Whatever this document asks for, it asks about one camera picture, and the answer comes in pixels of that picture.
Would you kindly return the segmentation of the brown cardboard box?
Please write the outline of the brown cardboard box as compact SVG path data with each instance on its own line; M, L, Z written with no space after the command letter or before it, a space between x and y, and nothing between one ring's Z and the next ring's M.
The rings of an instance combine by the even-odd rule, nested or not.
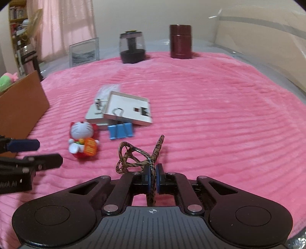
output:
M34 71L1 93L1 135L27 138L49 107L38 72Z

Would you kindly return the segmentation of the pink corduroy blanket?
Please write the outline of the pink corduroy blanket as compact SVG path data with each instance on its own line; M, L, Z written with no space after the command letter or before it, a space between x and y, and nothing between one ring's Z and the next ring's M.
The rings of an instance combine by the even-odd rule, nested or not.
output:
M150 101L153 123L134 129L129 142L152 152L166 171L190 179L207 175L286 207L292 234L305 227L305 104L249 64L222 53L191 60L152 53L138 64L113 58L50 74L42 87L50 108L31 132L40 154L59 153L60 168L37 173L32 191L1 196L1 247L17 248L11 217L24 202L100 175L117 177L119 140L98 134L94 159L68 152L69 126L83 120L98 90L118 84Z

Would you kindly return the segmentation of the white shallow box tray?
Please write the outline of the white shallow box tray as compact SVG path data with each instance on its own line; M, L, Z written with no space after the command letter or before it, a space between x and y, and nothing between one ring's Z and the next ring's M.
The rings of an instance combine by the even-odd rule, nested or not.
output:
M117 91L110 92L103 115L106 119L135 125L153 123L149 99Z

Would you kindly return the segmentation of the blue binder clips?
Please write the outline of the blue binder clips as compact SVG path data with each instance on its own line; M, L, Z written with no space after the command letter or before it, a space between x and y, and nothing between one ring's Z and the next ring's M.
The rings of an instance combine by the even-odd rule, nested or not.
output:
M130 122L124 124L109 125L109 138L111 140L134 137L133 124Z

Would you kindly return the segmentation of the silver picture frame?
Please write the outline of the silver picture frame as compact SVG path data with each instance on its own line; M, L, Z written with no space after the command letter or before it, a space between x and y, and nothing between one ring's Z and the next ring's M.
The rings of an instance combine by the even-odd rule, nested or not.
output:
M100 59L99 39L93 38L69 46L69 66L76 67Z

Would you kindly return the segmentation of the green pink plush toy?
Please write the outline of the green pink plush toy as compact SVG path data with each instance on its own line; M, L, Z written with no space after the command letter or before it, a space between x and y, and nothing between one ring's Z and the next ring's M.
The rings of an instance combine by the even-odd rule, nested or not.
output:
M0 92L7 90L13 83L19 80L18 74L5 73L0 77Z

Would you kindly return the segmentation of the plastic-wrapped headboard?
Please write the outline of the plastic-wrapped headboard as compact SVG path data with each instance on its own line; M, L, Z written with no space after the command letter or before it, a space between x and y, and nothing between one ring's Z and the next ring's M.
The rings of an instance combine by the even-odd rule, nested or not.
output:
M270 65L305 90L304 10L238 5L215 19L215 44Z

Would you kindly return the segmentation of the wooden bookshelf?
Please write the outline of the wooden bookshelf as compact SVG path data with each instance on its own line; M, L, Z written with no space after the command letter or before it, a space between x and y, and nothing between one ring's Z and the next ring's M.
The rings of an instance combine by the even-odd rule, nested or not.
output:
M34 14L28 15L26 3L27 1L10 1L8 4L9 26L15 61L20 76L26 76L37 71L39 79L43 80L37 51L32 44L42 21L42 10L38 9Z

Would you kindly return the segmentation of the pink curtain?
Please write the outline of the pink curtain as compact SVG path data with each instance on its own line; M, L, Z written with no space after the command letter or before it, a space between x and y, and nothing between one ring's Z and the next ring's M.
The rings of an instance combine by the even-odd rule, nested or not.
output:
M27 1L28 17L39 9L42 20L32 42L40 61L68 54L69 46L96 37L92 1Z

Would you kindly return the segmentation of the lucky cat figurine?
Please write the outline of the lucky cat figurine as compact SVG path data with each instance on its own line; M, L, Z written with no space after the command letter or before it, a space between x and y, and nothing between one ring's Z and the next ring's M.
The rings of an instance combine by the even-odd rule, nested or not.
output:
M94 157L100 142L97 138L98 126L87 121L71 122L68 151L79 160Z

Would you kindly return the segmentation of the dark glass jar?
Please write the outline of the dark glass jar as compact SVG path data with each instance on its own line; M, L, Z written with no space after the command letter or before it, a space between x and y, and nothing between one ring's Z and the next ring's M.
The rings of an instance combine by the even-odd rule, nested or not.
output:
M120 58L124 64L134 64L146 59L146 49L141 31L126 31L120 34Z

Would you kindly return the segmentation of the clear plastic bag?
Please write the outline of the clear plastic bag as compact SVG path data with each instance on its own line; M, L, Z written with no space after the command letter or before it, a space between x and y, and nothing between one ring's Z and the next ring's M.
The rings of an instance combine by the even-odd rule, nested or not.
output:
M102 86L94 99L95 106L98 110L102 110L104 105L108 102L109 95L112 91L120 91L120 84L106 84Z

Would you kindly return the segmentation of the grey flat box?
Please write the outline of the grey flat box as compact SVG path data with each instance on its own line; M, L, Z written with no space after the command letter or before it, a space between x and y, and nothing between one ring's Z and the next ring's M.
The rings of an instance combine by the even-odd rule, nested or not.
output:
M85 120L92 125L96 125L99 130L107 130L107 127L112 124L112 121L104 118L104 109L106 106L106 102L101 102L99 106L94 103L89 107Z

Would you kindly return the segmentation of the maroon cylindrical canister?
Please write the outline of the maroon cylindrical canister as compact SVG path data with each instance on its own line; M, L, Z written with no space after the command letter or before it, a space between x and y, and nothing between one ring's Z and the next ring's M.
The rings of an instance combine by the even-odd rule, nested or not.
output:
M190 25L170 25L170 55L175 59L192 58L192 27Z

